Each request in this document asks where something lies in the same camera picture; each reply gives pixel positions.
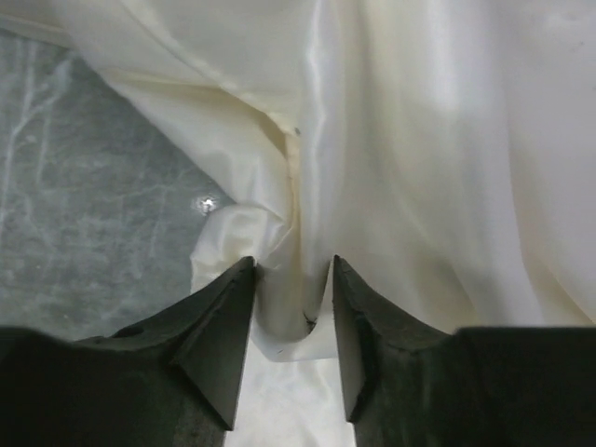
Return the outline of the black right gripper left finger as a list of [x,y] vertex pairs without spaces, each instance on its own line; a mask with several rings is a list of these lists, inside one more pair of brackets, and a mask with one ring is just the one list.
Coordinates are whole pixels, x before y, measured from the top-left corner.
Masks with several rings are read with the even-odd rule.
[[255,293],[243,258],[108,337],[1,331],[5,446],[220,446],[234,427]]

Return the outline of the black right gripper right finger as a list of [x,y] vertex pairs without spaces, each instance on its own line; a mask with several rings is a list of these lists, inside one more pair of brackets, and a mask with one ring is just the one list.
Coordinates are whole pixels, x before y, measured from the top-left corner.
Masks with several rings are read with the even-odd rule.
[[359,446],[591,446],[592,328],[447,334],[333,261],[345,416]]

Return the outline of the cream satin pillowcase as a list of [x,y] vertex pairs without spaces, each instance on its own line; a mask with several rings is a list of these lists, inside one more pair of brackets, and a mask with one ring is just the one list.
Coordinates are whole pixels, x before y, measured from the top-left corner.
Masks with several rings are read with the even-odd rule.
[[341,255],[433,327],[595,325],[591,1],[5,1],[1,25],[77,47],[231,197],[191,261],[265,268],[230,446],[350,446],[322,378]]

